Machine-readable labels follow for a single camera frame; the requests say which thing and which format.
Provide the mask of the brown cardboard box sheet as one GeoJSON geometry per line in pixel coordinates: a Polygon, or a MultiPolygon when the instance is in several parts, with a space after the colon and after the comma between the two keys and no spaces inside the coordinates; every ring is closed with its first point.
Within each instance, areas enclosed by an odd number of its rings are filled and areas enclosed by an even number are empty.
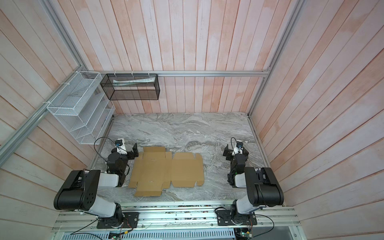
{"type": "Polygon", "coordinates": [[[135,159],[128,187],[135,197],[158,197],[170,186],[193,188],[205,182],[203,158],[196,153],[172,153],[165,147],[144,147],[135,159]]]}

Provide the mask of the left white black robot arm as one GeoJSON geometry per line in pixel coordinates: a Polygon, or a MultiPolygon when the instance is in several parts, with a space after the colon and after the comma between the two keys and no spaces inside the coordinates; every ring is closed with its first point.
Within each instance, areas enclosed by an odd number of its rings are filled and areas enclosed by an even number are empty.
{"type": "Polygon", "coordinates": [[[99,217],[103,226],[121,227],[125,218],[121,205],[101,198],[98,190],[121,187],[129,174],[128,162],[138,156],[137,144],[127,151],[124,140],[116,140],[106,161],[107,171],[71,171],[54,198],[54,208],[91,214],[99,217]]]}

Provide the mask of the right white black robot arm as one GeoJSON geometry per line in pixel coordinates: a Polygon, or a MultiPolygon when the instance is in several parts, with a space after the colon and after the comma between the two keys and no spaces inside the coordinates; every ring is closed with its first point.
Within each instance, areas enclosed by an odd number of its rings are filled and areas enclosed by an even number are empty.
{"type": "Polygon", "coordinates": [[[243,198],[235,200],[231,205],[229,215],[234,224],[251,222],[256,210],[284,203],[283,190],[271,168],[246,166],[249,152],[243,142],[237,141],[231,149],[226,146],[223,156],[230,161],[230,172],[227,175],[230,186],[247,190],[243,198]]]}

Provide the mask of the paper sheet in basket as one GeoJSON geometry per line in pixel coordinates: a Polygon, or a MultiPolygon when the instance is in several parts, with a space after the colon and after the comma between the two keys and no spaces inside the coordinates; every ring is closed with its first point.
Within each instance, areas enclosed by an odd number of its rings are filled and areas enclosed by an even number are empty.
{"type": "Polygon", "coordinates": [[[133,79],[133,80],[124,80],[124,81],[118,81],[113,80],[113,86],[114,87],[150,87],[151,85],[154,85],[156,81],[155,77],[151,78],[144,78],[144,79],[133,79]]]}

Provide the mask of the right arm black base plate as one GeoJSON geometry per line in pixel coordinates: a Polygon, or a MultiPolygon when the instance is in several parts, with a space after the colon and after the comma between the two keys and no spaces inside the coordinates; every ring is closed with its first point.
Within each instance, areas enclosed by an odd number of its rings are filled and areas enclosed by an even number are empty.
{"type": "Polygon", "coordinates": [[[219,209],[215,209],[214,213],[217,215],[217,222],[219,226],[234,226],[234,225],[256,226],[258,224],[255,216],[241,215],[233,210],[226,210],[224,208],[219,208],[219,209]]]}

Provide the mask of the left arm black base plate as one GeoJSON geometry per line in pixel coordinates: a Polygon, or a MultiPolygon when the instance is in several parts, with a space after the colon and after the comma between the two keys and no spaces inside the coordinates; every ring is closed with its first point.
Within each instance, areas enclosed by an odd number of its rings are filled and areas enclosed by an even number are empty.
{"type": "Polygon", "coordinates": [[[138,225],[139,212],[122,212],[110,218],[100,218],[97,229],[135,229],[138,225]]]}

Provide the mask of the aluminium frame rail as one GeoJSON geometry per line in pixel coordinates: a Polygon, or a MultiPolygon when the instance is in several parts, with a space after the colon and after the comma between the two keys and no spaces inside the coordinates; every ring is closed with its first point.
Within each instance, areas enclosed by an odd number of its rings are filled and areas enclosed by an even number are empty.
{"type": "Polygon", "coordinates": [[[159,77],[265,77],[269,71],[98,71],[103,74],[155,74],[159,77]]]}

